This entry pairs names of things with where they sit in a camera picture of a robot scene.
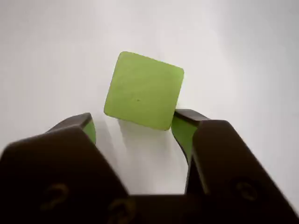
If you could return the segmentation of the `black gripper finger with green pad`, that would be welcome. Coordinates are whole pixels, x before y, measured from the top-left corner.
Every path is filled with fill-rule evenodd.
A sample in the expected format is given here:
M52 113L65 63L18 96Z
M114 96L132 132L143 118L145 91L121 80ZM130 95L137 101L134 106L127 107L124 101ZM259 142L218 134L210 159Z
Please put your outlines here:
M9 144L0 159L1 223L130 223L135 207L95 141L86 112Z
M172 134L188 163L187 193L203 191L203 213L221 224L296 224L280 189L226 120L177 109Z

